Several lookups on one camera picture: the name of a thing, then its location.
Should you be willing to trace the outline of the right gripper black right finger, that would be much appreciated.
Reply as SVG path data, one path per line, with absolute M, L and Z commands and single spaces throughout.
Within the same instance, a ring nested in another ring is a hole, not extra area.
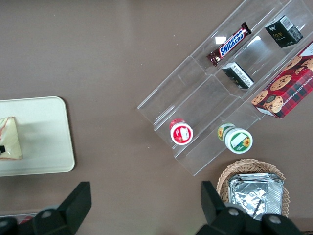
M 210 181 L 201 183 L 201 207 L 207 223 L 198 235 L 260 235 L 261 222 L 241 209 L 227 207 Z

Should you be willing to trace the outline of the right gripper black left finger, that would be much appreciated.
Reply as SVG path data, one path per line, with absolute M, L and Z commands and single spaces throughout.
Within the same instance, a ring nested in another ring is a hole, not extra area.
M 91 209 L 90 182 L 80 182 L 55 209 L 46 209 L 32 219 L 35 235 L 74 235 Z

